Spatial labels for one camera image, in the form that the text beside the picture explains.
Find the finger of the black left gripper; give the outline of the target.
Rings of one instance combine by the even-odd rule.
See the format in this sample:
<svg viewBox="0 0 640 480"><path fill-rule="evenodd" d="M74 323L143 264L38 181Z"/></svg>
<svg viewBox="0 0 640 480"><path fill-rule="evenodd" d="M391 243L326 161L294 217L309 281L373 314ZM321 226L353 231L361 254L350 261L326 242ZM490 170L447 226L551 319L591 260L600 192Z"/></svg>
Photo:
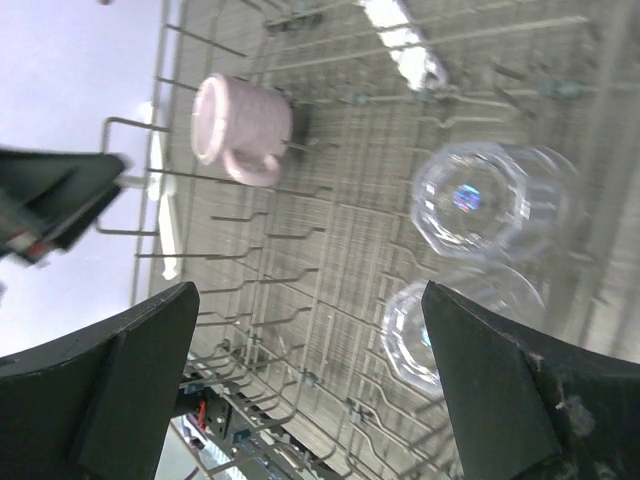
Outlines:
<svg viewBox="0 0 640 480"><path fill-rule="evenodd" d="M68 251L122 191L125 157L1 150L1 257L35 265Z"/></svg>

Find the lilac ceramic mug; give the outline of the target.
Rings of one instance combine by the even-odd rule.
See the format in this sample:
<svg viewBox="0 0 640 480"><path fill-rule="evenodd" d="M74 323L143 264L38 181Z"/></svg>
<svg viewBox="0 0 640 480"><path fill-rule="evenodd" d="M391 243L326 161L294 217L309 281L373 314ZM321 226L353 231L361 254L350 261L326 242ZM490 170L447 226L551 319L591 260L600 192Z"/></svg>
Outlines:
<svg viewBox="0 0 640 480"><path fill-rule="evenodd" d="M220 161L236 182L271 187L292 132L293 111L281 92L220 73L200 84L190 140L201 164Z"/></svg>

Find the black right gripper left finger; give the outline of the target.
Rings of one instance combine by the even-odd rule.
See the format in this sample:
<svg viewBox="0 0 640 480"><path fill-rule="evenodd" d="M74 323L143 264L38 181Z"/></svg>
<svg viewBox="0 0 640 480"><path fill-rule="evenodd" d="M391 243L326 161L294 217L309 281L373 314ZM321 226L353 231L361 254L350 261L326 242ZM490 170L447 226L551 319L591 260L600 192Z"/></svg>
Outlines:
<svg viewBox="0 0 640 480"><path fill-rule="evenodd" d="M183 282L3 357L2 478L154 478L199 304Z"/></svg>

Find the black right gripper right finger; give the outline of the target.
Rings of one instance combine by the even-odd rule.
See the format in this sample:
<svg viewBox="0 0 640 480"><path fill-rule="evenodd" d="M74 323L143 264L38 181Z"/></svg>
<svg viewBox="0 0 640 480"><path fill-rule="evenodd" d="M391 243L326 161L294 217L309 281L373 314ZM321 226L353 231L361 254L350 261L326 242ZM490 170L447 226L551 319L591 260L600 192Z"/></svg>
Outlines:
<svg viewBox="0 0 640 480"><path fill-rule="evenodd" d="M639 366L429 282L422 310L467 479L636 479Z"/></svg>

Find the clear faceted glass cup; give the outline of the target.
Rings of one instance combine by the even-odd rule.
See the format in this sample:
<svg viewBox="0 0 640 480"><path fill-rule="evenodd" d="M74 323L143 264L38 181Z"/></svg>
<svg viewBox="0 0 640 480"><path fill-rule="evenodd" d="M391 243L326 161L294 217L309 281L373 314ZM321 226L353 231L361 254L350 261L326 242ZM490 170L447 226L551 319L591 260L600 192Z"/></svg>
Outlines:
<svg viewBox="0 0 640 480"><path fill-rule="evenodd" d="M411 219L442 256L530 261L577 223L576 186L576 168L546 146L450 143L415 173Z"/></svg>

